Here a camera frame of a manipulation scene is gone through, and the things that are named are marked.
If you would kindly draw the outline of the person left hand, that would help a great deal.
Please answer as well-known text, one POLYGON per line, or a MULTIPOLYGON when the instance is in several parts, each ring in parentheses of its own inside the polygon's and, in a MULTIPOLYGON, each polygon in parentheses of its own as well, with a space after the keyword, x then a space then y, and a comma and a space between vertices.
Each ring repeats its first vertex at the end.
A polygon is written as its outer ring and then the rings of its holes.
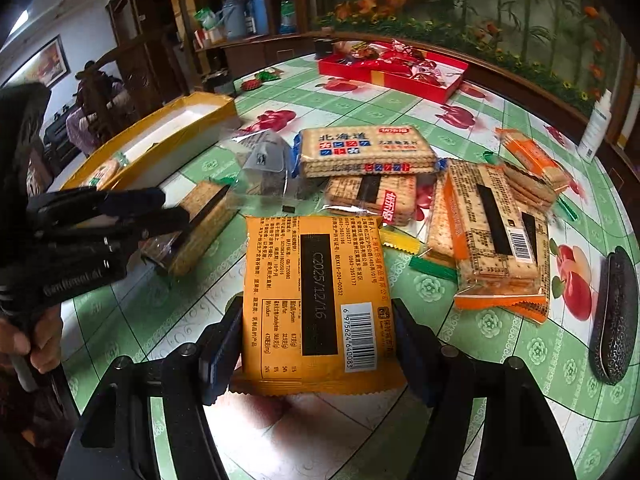
POLYGON ((34 328, 23 333, 7 318, 1 318, 1 369, 13 370, 12 356, 28 356, 40 374, 54 370, 61 363, 63 320, 61 306, 45 310, 34 328))

